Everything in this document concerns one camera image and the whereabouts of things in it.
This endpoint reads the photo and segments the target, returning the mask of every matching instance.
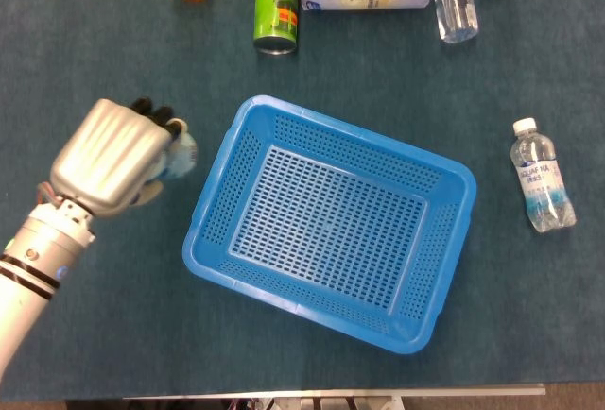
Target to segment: white bottle cap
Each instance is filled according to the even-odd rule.
[[[529,129],[537,129],[536,121],[533,120],[533,117],[517,120],[514,124],[512,124],[512,129],[514,129],[514,134],[518,136]]]

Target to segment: pringles can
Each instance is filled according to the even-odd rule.
[[[269,54],[286,54],[296,49],[299,0],[256,0],[254,46]]]

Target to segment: blue plastic basket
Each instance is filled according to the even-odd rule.
[[[432,334],[475,194],[458,162],[256,96],[225,135],[182,254],[202,278],[412,353]]]

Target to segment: robotic hand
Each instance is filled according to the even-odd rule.
[[[95,216],[114,216],[157,196],[161,177],[195,165],[195,142],[172,109],[148,98],[130,108],[101,99],[55,160],[39,205],[0,258],[0,382],[38,316],[95,236]]]

